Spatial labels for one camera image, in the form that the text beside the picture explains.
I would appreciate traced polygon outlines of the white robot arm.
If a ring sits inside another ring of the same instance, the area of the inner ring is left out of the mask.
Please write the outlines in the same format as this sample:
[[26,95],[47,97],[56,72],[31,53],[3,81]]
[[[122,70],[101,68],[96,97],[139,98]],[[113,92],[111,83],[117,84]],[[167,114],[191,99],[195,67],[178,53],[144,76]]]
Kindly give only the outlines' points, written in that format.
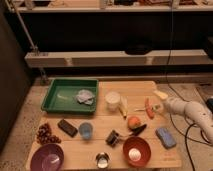
[[184,101],[177,97],[171,97],[168,94],[155,90],[164,105],[164,108],[171,114],[187,116],[193,120],[205,133],[206,137],[213,145],[213,118],[201,103],[196,101]]

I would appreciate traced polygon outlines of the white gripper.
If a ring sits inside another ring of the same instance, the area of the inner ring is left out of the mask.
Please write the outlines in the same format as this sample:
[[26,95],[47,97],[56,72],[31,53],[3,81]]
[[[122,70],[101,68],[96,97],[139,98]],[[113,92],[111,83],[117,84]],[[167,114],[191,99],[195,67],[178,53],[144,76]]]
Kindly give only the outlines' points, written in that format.
[[183,114],[184,113],[184,101],[180,98],[169,97],[164,92],[155,90],[154,94],[157,95],[163,102],[167,111],[171,114]]

